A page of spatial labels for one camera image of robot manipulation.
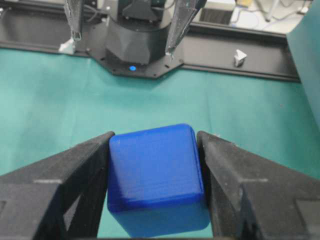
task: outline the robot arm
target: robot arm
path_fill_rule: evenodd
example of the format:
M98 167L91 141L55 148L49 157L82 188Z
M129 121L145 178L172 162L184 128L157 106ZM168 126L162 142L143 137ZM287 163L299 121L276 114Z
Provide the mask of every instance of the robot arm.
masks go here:
M203 8L207 0L175 0L165 52L172 55L183 37L187 34L189 25ZM160 21L165 10L166 0L119 0L117 15L127 19ZM72 38L81 39L84 0L65 0L65 13L71 28Z

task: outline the table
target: table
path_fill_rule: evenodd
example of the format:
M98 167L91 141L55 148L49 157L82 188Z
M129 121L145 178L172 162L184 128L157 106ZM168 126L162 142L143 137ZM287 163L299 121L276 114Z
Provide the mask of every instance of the table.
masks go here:
M191 70L116 77L89 58L8 49L0 61L0 174L107 131L187 123L320 179L320 131L299 83ZM128 236L106 204L99 236Z

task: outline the blue plastic block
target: blue plastic block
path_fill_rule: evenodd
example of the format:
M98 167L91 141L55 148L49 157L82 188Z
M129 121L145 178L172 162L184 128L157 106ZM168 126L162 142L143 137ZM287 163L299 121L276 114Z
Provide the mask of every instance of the blue plastic block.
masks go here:
M107 206L131 237L209 224L196 138L179 124L110 139Z

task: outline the desk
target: desk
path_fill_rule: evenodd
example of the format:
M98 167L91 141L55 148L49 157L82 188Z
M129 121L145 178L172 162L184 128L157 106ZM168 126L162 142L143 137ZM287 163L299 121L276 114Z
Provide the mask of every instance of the desk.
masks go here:
M299 83L191 70L116 77L89 58L7 49L0 61L0 174L107 131L187 123L320 179L320 132ZM99 236L127 236L106 207Z

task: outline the cable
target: cable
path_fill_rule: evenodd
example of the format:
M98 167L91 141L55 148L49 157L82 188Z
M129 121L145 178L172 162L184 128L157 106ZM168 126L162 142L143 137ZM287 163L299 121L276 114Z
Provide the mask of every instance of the cable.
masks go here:
M285 8L289 8L289 7L291 7L296 1L297 1L297 0L292 0L292 2L289 3L288 5L285 5L284 2L283 2L283 0L280 0L280 3L281 3L281 5L284 6Z
M305 7L306 3L307 3L307 0L304 0L304 1L303 1L303 4L302 4L302 8ZM265 26L265 27L262 28L261 30L264 30L264 29L269 28L270 26L272 26L272 25L274 25L274 24L277 24L277 23L279 23L279 22L281 22L281 21L284 21L284 20L286 20L288 17L290 17L291 15L294 15L294 14L297 14L297 13L299 13L299 11L293 11L293 12L291 12L291 13L289 13L289 14L281 17L281 18L273 17L274 19L276 19L276 21L268 24L267 26Z
M304 0L304 1L303 1L303 4L302 4L302 7L301 7L302 9L305 7L306 3L307 3L307 0ZM291 15L293 15L293 14L297 14L297 13L299 13L299 11L290 12L289 14L287 14L287 15L285 15L285 16L283 16L283 17L280 17L280 18L273 16L273 18L274 18L275 20L277 20L277 21L282 21L282 20L286 19L287 17L289 17L289 16L291 16Z
M89 10L94 12L94 14L86 21L87 23L90 23L99 14L99 11L97 9L95 9L94 7L89 6L87 4L85 4L84 7L86 7L87 9L89 9Z
M278 24L279 22L282 22L282 21L285 21L285 20L292 20L292 19L294 19L294 17L274 21L274 22L272 22L272 23L268 24L267 26L265 26L264 28L262 28L261 30L263 31L263 30L265 30L265 29L267 29L267 28L271 27L271 26L272 26L272 25L274 25L274 24Z
M160 10L160 11L165 11L165 10L168 10L168 9L172 8L172 7L175 5L175 3L176 3L176 0L173 0L172 3L171 3L169 6L167 6L167 7L157 7L157 6L154 6L154 7L152 7L152 9L154 9L154 10Z
M262 13L264 13L264 14L267 13L266 11L260 10L260 9L248 10L248 9L245 9L245 8L241 8L241 9L238 11L238 15L236 16L236 20L231 21L230 23L232 23L232 24L237 23L237 22L239 21L240 14L241 14L242 12L249 12L249 13L262 12Z

